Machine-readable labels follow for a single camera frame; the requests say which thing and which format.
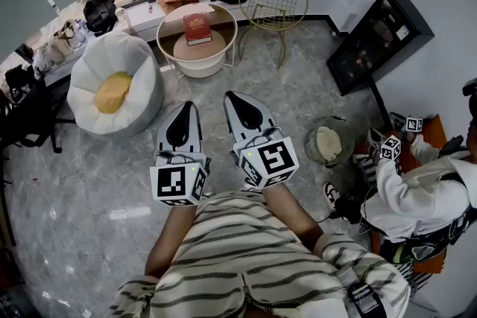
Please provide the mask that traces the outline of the cream cloth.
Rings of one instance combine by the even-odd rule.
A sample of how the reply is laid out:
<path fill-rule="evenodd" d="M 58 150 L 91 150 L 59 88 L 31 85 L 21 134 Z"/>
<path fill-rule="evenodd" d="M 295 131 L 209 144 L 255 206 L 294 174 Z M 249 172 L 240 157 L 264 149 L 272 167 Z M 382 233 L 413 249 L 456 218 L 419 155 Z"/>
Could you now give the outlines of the cream cloth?
<path fill-rule="evenodd" d="M 332 129 L 321 126 L 317 130 L 316 141 L 321 156 L 327 161 L 334 161 L 342 151 L 339 135 Z"/>

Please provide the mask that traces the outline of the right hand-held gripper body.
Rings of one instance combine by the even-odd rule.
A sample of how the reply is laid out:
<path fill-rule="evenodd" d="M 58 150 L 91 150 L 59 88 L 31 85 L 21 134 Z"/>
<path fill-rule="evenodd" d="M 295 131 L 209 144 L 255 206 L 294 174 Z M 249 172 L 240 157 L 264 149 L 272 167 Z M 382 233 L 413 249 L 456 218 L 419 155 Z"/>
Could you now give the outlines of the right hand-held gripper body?
<path fill-rule="evenodd" d="M 245 182 L 257 190 L 285 182 L 299 168 L 291 138 L 272 126 L 233 145 Z"/>

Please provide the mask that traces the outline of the white flower-shaped beanbag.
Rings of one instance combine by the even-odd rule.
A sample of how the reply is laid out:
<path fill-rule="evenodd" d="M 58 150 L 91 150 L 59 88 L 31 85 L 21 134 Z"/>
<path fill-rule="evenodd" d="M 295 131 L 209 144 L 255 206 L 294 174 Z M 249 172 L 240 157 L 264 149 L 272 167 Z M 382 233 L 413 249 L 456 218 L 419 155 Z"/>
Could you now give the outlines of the white flower-shaped beanbag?
<path fill-rule="evenodd" d="M 67 94 L 75 122 L 104 139 L 134 136 L 162 106 L 162 74 L 150 46 L 124 32 L 88 44 L 74 64 Z"/>

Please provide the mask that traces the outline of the round beige side table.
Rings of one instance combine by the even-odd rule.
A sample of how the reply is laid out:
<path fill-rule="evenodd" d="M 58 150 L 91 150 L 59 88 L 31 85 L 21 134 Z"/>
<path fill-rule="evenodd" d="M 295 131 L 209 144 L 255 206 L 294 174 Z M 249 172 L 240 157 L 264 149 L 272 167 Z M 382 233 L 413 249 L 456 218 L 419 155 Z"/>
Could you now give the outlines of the round beige side table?
<path fill-rule="evenodd" d="M 212 32 L 212 41 L 187 46 L 183 17 L 205 12 Z M 182 74 L 205 78 L 223 66 L 232 66 L 236 49 L 238 25 L 228 9 L 211 3 L 187 4 L 168 14 L 157 28 L 157 45 Z"/>

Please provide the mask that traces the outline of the person's left forearm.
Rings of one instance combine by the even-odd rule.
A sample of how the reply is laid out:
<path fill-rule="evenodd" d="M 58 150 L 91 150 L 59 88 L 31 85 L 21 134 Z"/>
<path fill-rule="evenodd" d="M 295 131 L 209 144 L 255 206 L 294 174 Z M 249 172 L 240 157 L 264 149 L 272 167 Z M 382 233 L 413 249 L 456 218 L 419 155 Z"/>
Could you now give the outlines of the person's left forearm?
<path fill-rule="evenodd" d="M 197 206 L 175 206 L 154 244 L 145 265 L 145 275 L 160 279 L 171 266 L 185 236 L 191 229 Z"/>

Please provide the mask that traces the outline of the black office chair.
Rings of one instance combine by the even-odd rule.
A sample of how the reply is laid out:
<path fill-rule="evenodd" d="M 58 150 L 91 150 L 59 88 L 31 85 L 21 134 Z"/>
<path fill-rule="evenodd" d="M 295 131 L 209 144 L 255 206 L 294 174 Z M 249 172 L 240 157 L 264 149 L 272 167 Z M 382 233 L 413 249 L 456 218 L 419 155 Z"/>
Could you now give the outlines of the black office chair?
<path fill-rule="evenodd" d="M 66 101 L 64 92 L 55 97 L 43 77 L 36 77 L 34 67 L 17 66 L 5 74 L 10 97 L 0 101 L 0 151 L 10 145 L 41 147 L 51 140 L 53 151 L 62 153 L 57 145 L 55 127 L 73 124 L 74 119 L 60 118 Z"/>

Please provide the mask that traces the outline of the person's striped shirt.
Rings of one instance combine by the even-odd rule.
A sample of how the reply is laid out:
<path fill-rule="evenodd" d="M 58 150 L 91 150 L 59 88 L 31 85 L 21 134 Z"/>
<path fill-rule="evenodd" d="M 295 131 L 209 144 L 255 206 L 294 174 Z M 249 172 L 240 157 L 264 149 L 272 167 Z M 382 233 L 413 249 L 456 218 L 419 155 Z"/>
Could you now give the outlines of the person's striped shirt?
<path fill-rule="evenodd" d="M 160 279 L 119 287 L 107 318 L 349 318 L 336 276 L 347 265 L 403 318 L 411 288 L 394 265 L 343 233 L 323 234 L 310 252 L 262 195 L 227 192 L 197 207 Z"/>

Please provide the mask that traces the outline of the black glass cabinet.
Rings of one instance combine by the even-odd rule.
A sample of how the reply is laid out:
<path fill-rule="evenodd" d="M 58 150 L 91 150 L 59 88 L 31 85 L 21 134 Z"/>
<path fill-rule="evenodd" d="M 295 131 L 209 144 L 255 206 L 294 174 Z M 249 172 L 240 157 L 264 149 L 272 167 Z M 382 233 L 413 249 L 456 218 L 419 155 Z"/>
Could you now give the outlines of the black glass cabinet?
<path fill-rule="evenodd" d="M 346 95 L 381 79 L 434 37 L 411 0 L 375 0 L 326 64 Z"/>

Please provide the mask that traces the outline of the white window ledge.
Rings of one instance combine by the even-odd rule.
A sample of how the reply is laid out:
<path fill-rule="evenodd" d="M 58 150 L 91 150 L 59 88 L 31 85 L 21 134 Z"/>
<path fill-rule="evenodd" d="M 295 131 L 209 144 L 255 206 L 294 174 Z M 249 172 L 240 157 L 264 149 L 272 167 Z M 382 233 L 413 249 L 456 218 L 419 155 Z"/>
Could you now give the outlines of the white window ledge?
<path fill-rule="evenodd" d="M 125 31 L 128 34 L 138 36 L 146 42 L 156 40 L 157 28 L 166 17 L 165 12 L 157 4 L 152 4 L 152 13 L 148 13 L 147 2 L 129 7 L 125 10 L 127 22 L 117 22 L 114 31 Z M 53 66 L 44 75 L 43 79 L 47 87 L 54 88 L 69 80 L 73 65 L 85 51 L 89 42 L 95 41 L 93 33 L 86 32 L 86 42 L 71 56 L 67 57 L 60 65 Z"/>

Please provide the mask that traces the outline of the grey-green mesh basket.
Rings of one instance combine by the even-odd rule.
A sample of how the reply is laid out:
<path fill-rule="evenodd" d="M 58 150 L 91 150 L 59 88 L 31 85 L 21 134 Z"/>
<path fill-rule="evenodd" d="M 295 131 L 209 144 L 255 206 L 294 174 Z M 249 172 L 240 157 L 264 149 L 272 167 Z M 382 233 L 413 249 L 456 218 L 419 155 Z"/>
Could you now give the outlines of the grey-green mesh basket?
<path fill-rule="evenodd" d="M 332 162 L 327 162 L 320 154 L 316 141 L 317 130 L 321 126 L 326 126 L 334 130 L 340 137 L 342 151 Z M 312 128 L 306 135 L 304 149 L 306 155 L 313 161 L 324 165 L 326 168 L 332 168 L 336 165 L 344 164 L 353 154 L 355 147 L 355 136 L 345 119 L 328 116 L 319 120 L 318 125 Z"/>

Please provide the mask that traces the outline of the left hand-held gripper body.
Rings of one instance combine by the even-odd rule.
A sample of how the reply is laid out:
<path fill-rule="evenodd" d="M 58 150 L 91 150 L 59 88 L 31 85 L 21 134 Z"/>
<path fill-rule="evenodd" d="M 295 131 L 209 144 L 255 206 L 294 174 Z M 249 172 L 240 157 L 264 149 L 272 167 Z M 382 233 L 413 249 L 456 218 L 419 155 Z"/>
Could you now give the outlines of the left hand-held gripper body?
<path fill-rule="evenodd" d="M 210 158 L 204 153 L 157 151 L 150 167 L 154 200 L 167 206 L 196 206 L 209 176 Z"/>

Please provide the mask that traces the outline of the red book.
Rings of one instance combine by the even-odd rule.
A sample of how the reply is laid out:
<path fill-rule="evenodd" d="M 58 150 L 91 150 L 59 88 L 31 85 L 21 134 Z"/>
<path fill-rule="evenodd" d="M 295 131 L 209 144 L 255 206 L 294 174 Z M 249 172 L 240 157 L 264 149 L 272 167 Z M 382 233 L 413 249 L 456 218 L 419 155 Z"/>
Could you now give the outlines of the red book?
<path fill-rule="evenodd" d="M 205 12 L 193 13 L 183 17 L 187 46 L 212 41 L 212 32 Z"/>

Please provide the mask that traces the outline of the black white striped cloth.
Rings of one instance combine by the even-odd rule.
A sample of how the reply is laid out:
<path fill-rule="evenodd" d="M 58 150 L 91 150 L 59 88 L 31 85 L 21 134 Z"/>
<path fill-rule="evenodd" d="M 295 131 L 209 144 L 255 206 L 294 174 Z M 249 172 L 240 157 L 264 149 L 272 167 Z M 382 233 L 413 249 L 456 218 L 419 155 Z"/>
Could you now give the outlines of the black white striped cloth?
<path fill-rule="evenodd" d="M 353 163 L 358 168 L 358 185 L 367 196 L 377 192 L 376 164 L 367 153 L 354 153 Z"/>

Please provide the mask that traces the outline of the beige tote bag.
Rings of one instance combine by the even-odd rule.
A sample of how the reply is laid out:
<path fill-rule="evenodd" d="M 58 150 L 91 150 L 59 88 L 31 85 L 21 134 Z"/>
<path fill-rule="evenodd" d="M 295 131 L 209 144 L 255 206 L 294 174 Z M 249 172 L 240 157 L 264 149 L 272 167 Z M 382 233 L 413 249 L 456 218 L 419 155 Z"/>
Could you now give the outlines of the beige tote bag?
<path fill-rule="evenodd" d="M 62 63 L 83 45 L 75 37 L 75 24 L 75 19 L 67 19 L 63 26 L 55 31 L 52 38 L 47 41 L 44 54 L 48 67 Z"/>

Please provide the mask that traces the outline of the person's right forearm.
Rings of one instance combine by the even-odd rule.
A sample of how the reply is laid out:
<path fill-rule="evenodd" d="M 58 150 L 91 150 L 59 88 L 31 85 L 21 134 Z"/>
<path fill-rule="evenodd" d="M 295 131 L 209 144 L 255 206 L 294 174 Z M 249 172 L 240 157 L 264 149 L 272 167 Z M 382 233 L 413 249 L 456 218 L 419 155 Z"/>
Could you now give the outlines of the person's right forearm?
<path fill-rule="evenodd" d="M 297 202 L 288 187 L 282 183 L 262 190 L 271 212 L 284 223 L 310 252 L 323 235 L 318 222 Z"/>

